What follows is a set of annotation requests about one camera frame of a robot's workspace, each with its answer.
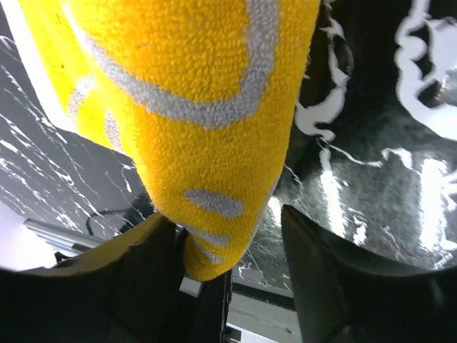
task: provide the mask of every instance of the glossy black surface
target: glossy black surface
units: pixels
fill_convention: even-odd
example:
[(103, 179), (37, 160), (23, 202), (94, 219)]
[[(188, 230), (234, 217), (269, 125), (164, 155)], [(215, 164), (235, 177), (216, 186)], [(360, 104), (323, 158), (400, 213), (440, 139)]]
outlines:
[[(457, 64), (456, 17), (454, 0), (323, 0), (283, 175), (238, 279), (288, 292), (282, 204), (385, 257), (457, 264), (457, 108), (431, 120), (442, 71)], [(402, 23), (413, 28), (399, 34)], [(91, 217), (105, 239), (152, 213), (130, 159), (50, 126), (1, 11), (0, 37), (2, 200), (80, 232)]]

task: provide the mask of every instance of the yellow cloth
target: yellow cloth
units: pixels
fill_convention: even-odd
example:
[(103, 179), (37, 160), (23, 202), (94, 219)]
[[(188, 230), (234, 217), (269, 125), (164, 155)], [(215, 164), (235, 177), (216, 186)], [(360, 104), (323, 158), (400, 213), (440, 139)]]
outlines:
[(188, 273), (232, 268), (283, 167), (319, 0), (17, 1), (74, 131), (188, 228)]

